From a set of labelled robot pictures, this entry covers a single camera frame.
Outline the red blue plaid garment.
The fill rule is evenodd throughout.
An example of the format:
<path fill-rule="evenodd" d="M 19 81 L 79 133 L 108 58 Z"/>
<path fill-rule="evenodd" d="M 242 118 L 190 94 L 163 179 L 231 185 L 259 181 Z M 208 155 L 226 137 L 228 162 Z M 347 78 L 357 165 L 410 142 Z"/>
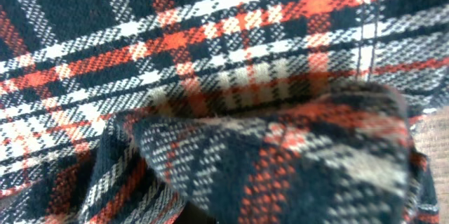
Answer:
<path fill-rule="evenodd" d="M 438 223 L 448 0 L 1 0 L 2 223 Z"/>

